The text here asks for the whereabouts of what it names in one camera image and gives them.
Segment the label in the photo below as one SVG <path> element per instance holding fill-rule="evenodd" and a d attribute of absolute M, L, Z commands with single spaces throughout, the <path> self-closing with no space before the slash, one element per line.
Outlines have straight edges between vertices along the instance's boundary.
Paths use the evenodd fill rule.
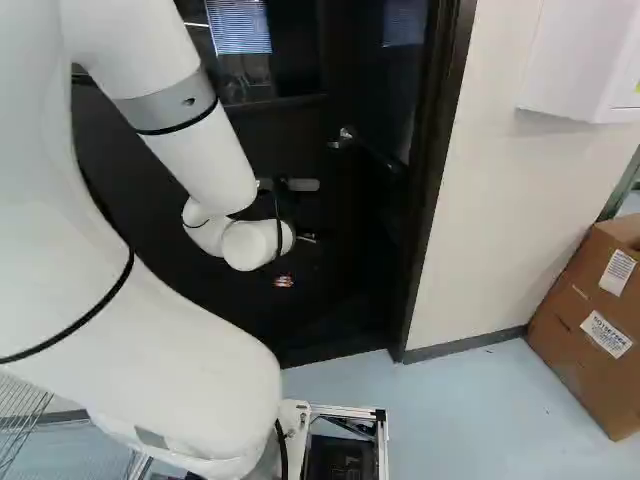
<path fill-rule="evenodd" d="M 600 288 L 607 292 L 613 293 L 619 297 L 622 295 L 622 290 L 627 285 L 627 281 L 633 269 L 636 266 L 636 261 L 624 253 L 622 250 L 616 250 L 609 260 L 606 270 L 602 274 L 600 279 Z"/>
<path fill-rule="evenodd" d="M 620 358 L 633 346 L 629 337 L 607 322 L 595 310 L 582 322 L 580 328 L 615 359 Z"/>

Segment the cardboard box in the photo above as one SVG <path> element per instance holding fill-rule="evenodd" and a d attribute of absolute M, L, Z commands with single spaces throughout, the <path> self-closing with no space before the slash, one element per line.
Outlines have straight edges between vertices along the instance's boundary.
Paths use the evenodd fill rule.
<path fill-rule="evenodd" d="M 640 214 L 594 225 L 528 342 L 612 440 L 640 430 Z"/>

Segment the metal frame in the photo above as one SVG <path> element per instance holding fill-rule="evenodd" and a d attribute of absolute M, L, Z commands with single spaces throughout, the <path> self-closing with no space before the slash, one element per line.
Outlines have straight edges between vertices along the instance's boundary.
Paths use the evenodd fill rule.
<path fill-rule="evenodd" d="M 328 419 L 344 419 L 344 420 L 367 420 L 372 421 L 376 425 L 376 434 L 374 443 L 377 448 L 378 472 L 377 480 L 389 480 L 389 425 L 386 410 L 376 408 L 353 408 L 332 405 L 314 405 L 311 404 L 312 423 L 317 418 Z M 367 440 L 371 440 L 368 435 L 357 430 L 353 430 L 348 426 L 331 422 L 336 426 L 345 428 L 348 432 L 356 433 Z"/>
<path fill-rule="evenodd" d="M 0 480 L 24 446 L 53 394 L 31 384 L 0 375 Z"/>
<path fill-rule="evenodd" d="M 369 441 L 373 441 L 377 448 L 377 476 L 376 480 L 389 480 L 389 426 L 386 410 L 375 408 L 353 408 L 341 407 L 333 405 L 311 405 L 311 416 L 309 425 L 317 418 L 328 419 L 344 419 L 352 420 L 354 423 L 358 421 L 370 421 L 376 425 L 375 438 L 371 439 L 366 434 L 346 428 L 347 431 L 360 434 Z M 305 436 L 311 435 L 311 432 L 305 430 Z M 138 454 L 135 464 L 129 472 L 127 480 L 142 480 L 146 475 L 153 458 L 148 455 Z"/>

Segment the black cable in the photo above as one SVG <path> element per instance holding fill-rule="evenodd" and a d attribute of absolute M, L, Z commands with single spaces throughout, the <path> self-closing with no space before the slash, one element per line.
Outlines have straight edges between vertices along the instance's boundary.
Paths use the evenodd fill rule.
<path fill-rule="evenodd" d="M 289 457 L 287 455 L 287 442 L 282 431 L 282 425 L 280 420 L 276 419 L 276 433 L 278 434 L 278 443 L 280 444 L 280 463 L 282 464 L 282 478 L 281 480 L 289 480 Z"/>
<path fill-rule="evenodd" d="M 277 182 L 274 182 L 273 190 L 271 193 L 273 195 L 273 208 L 275 210 L 275 216 L 276 216 L 276 228 L 278 229 L 278 247 L 276 249 L 276 256 L 275 256 L 275 258 L 278 258 L 279 256 L 282 255 L 282 221 L 280 220 L 280 204 L 278 202 L 278 194 L 276 192 L 277 190 L 276 183 Z"/>
<path fill-rule="evenodd" d="M 207 218 L 207 219 L 206 219 L 204 222 L 202 222 L 200 225 L 187 225 L 186 223 L 184 223 L 184 220 L 183 220 L 183 221 L 182 221 L 182 226 L 183 226 L 183 227 L 185 227 L 185 228 L 193 228 L 193 229 L 196 229 L 196 228 L 204 227 L 204 226 L 209 222 L 209 220 L 211 220 L 211 219 L 210 219 L 210 218 Z"/>
<path fill-rule="evenodd" d="M 104 307 L 106 307 L 109 304 L 109 302 L 113 300 L 113 297 L 115 297 L 116 294 L 120 291 L 124 283 L 127 281 L 127 278 L 129 278 L 129 274 L 133 269 L 134 260 L 135 260 L 135 255 L 133 253 L 133 250 L 130 248 L 127 264 L 125 265 L 124 270 L 120 274 L 120 278 L 118 278 L 118 281 L 113 285 L 113 287 L 109 289 L 106 295 L 102 297 L 102 299 L 100 299 L 100 301 L 96 303 L 82 317 L 80 317 L 78 320 L 73 322 L 71 325 L 69 325 L 67 328 L 65 328 L 61 332 L 55 334 L 53 337 L 45 340 L 44 342 L 41 342 L 38 345 L 35 345 L 34 347 L 28 348 L 18 353 L 14 353 L 13 355 L 9 355 L 7 357 L 1 357 L 0 365 L 17 362 L 18 360 L 22 360 L 24 358 L 30 357 L 31 355 L 35 355 L 36 353 L 40 353 L 41 351 L 54 346 L 56 343 L 61 342 L 62 340 L 67 338 L 69 335 L 72 335 L 73 333 L 75 333 L 78 329 L 80 329 L 80 327 L 89 323 L 89 321 L 93 317 L 95 317 L 98 313 L 100 313 L 100 311 Z"/>

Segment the gray band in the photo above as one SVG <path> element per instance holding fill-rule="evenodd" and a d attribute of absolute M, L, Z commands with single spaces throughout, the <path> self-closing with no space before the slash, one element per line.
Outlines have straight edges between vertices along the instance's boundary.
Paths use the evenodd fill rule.
<path fill-rule="evenodd" d="M 203 115 L 216 94 L 202 65 L 180 82 L 142 97 L 114 99 L 120 113 L 138 131 L 171 129 Z"/>

